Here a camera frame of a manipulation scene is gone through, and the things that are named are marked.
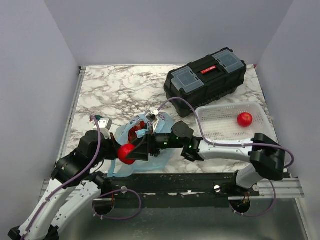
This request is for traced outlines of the red fruit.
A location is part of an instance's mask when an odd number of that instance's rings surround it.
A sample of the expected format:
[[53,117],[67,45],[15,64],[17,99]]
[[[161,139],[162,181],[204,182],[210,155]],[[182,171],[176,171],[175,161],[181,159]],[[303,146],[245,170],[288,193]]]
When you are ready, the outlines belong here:
[[136,160],[128,158],[128,154],[132,152],[132,150],[135,149],[135,146],[131,143],[127,143],[122,145],[117,152],[118,159],[126,165],[132,165]]

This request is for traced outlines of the small fake fruit cluster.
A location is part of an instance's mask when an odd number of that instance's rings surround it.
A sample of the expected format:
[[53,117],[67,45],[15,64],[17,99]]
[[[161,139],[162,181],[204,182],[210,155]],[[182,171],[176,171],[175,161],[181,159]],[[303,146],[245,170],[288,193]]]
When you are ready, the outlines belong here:
[[128,143],[131,143],[133,140],[135,140],[137,138],[137,131],[139,130],[143,130],[145,128],[145,122],[144,121],[140,121],[139,123],[137,123],[136,125],[134,125],[128,132]]

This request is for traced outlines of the light blue plastic bag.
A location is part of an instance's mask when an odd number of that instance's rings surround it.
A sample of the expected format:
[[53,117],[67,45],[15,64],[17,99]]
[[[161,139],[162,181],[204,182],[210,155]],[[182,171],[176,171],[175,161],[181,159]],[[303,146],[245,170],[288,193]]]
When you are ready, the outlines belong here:
[[[170,133],[171,128],[175,124],[174,119],[171,116],[169,116],[166,112],[159,112],[159,117],[160,133]],[[129,130],[141,121],[143,121],[145,125],[147,125],[148,120],[145,118],[144,113],[134,116],[127,124],[118,127],[114,133],[116,141],[120,145],[127,144]],[[144,137],[146,132],[146,129],[137,131],[137,138]],[[121,168],[118,171],[115,171],[116,162],[113,161],[110,165],[110,168],[108,169],[107,176],[122,178],[131,176],[133,173],[163,170],[166,167],[173,152],[173,149],[165,149],[160,151],[159,156],[150,156],[148,161],[137,160],[132,165],[122,163]]]

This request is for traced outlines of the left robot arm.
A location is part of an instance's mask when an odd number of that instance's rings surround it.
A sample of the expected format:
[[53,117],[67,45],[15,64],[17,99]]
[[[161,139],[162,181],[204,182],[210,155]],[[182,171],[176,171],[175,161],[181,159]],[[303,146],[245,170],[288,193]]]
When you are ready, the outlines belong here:
[[12,240],[57,240],[68,223],[97,197],[107,197],[112,184],[106,174],[91,169],[118,157],[120,144],[108,131],[88,131],[78,147],[58,160],[40,202],[28,219],[12,228]]

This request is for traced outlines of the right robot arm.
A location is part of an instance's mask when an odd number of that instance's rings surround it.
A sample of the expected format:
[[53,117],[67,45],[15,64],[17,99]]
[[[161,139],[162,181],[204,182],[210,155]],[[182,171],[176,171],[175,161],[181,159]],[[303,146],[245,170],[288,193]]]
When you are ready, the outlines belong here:
[[243,140],[213,141],[194,136],[194,130],[179,121],[169,133],[148,131],[144,137],[135,139],[133,145],[125,157],[127,160],[148,161],[161,150],[181,149],[181,156],[191,162],[223,159],[248,163],[235,173],[230,183],[230,191],[236,196],[243,195],[263,179],[281,181],[284,178],[286,152],[263,133]]

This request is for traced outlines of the red fake apple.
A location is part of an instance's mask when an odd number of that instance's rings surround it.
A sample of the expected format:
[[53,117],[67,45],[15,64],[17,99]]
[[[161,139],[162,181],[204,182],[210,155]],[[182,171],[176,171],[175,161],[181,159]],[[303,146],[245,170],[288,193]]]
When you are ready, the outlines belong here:
[[249,127],[253,123],[253,116],[248,112],[243,112],[237,117],[237,124],[241,127]]

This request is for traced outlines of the white perforated plastic basket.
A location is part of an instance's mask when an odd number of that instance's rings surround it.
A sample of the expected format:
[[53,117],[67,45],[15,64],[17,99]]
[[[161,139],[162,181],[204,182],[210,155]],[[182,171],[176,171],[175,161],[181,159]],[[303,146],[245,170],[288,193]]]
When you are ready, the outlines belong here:
[[[256,102],[240,102],[221,105],[207,105],[196,111],[204,136],[208,140],[235,141],[253,138],[256,133],[265,134],[277,141],[275,130],[263,108]],[[250,113],[253,122],[249,127],[241,127],[237,117],[241,113]]]

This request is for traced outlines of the black plastic toolbox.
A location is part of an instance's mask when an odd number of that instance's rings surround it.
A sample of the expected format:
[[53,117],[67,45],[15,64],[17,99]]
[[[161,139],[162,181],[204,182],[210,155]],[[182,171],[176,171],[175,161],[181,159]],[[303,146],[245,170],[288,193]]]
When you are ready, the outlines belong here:
[[163,88],[168,99],[182,98],[197,109],[234,93],[246,71],[245,61],[225,47],[169,71]]

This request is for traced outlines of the green handled tool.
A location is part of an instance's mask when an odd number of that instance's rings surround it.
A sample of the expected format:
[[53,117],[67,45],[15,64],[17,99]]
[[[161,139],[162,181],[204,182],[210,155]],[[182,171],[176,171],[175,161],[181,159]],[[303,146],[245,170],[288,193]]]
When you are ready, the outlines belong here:
[[100,116],[100,115],[95,115],[94,117],[95,117],[95,119],[96,119],[97,121],[99,121],[100,119],[102,119],[102,118],[103,118],[103,117],[102,117],[102,116]]

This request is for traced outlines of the aluminium frame rail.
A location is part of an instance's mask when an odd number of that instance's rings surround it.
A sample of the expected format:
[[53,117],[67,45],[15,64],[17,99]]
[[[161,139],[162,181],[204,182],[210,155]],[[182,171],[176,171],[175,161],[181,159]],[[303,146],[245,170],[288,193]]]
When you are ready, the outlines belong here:
[[67,105],[68,108],[68,112],[67,112],[67,116],[63,118],[63,134],[62,136],[59,138],[59,148],[58,151],[55,154],[55,159],[54,162],[57,162],[59,160],[60,157],[63,156],[63,153],[66,150],[66,147],[68,145],[68,139],[70,136],[70,132],[71,132],[71,127],[72,127],[72,122],[74,120],[74,116],[75,116],[75,112],[76,112],[76,107],[78,104],[78,100],[80,97],[80,92],[81,92],[81,88],[82,88],[82,84],[84,81],[84,76],[85,76],[85,72],[87,67],[86,66],[79,66],[79,71],[78,71],[78,75],[77,75],[77,79],[76,79],[76,85],[75,85],[75,90],[72,92],[72,98],[71,98],[71,102]]

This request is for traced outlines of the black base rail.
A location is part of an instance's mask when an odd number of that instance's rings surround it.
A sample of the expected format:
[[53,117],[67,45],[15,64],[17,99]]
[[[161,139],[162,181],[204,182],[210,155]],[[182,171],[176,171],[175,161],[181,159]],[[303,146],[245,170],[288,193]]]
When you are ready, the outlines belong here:
[[128,177],[107,177],[101,171],[87,175],[85,185],[72,197],[78,209],[85,202],[94,207],[132,209],[133,207],[227,208],[229,198],[250,205],[247,196],[258,196],[253,188],[236,185],[232,173],[133,174]]

